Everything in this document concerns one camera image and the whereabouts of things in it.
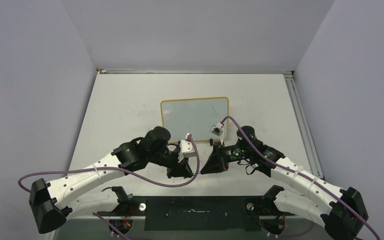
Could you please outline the yellow framed whiteboard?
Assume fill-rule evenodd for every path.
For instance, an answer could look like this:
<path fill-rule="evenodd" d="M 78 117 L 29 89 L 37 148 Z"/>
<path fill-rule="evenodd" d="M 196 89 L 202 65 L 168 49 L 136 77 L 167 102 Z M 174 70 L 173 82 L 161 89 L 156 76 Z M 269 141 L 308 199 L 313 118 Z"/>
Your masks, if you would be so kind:
<path fill-rule="evenodd" d="M 171 143 L 192 134 L 195 142 L 219 138 L 211 128 L 229 114 L 225 96 L 163 100 L 160 103 L 162 126 L 171 134 Z"/>

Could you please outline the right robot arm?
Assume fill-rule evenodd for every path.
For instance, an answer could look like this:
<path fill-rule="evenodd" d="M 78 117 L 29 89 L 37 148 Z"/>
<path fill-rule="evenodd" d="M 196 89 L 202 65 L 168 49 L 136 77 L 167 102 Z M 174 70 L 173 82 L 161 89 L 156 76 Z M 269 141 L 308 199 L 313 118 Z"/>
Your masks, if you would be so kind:
<path fill-rule="evenodd" d="M 316 177 L 295 164 L 279 150 L 258 140 L 255 129 L 243 126 L 233 145 L 216 143 L 200 173 L 228 170 L 231 162 L 244 160 L 253 172 L 280 181 L 298 193 L 273 185 L 263 195 L 263 209 L 269 214 L 287 212 L 308 219 L 324 228 L 334 240 L 355 240 L 368 220 L 361 193 L 341 188 Z"/>

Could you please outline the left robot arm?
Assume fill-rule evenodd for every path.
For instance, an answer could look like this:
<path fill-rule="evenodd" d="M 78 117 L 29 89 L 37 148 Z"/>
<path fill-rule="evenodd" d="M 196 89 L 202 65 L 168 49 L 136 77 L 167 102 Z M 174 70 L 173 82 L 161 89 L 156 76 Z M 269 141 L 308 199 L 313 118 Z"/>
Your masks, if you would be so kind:
<path fill-rule="evenodd" d="M 193 181 L 189 156 L 196 156 L 192 134 L 169 149 L 170 132 L 161 126 L 121 144 L 97 162 L 73 170 L 64 177 L 46 181 L 40 178 L 31 184 L 29 206 L 40 234 L 50 233 L 71 218 L 88 212 L 114 212 L 124 215 L 129 210 L 128 196 L 121 187 L 111 187 L 102 193 L 89 192 L 106 182 L 126 175 L 140 177 L 136 172 L 153 163 L 167 169 L 168 178 L 188 178 Z"/>

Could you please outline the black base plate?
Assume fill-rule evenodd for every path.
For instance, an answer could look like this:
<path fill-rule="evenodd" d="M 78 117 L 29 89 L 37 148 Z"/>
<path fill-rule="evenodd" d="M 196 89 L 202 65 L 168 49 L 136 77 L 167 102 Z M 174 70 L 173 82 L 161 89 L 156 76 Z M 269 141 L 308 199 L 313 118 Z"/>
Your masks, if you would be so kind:
<path fill-rule="evenodd" d="M 259 217 L 283 212 L 262 196 L 134 196 L 103 217 L 144 217 L 146 231 L 258 231 Z"/>

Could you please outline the right aluminium rail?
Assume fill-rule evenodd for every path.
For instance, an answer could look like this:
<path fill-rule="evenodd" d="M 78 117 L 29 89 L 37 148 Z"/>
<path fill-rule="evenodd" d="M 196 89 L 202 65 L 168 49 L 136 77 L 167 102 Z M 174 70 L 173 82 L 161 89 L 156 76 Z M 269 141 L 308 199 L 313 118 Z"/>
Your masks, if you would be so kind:
<path fill-rule="evenodd" d="M 289 93 L 292 107 L 297 120 L 300 135 L 303 141 L 305 154 L 311 169 L 311 173 L 321 179 L 324 179 L 324 173 L 320 163 L 320 159 L 316 150 L 316 146 L 305 116 L 303 106 L 299 97 L 296 81 L 292 71 L 284 74 L 285 84 Z"/>

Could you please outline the back aluminium rail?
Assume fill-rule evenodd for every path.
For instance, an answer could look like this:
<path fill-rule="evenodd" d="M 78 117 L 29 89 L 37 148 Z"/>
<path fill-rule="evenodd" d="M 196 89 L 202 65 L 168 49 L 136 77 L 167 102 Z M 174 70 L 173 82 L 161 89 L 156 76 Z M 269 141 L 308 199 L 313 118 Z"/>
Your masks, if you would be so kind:
<path fill-rule="evenodd" d="M 293 75 L 292 70 L 146 70 L 146 69 L 99 69 L 99 74 L 281 74 Z"/>

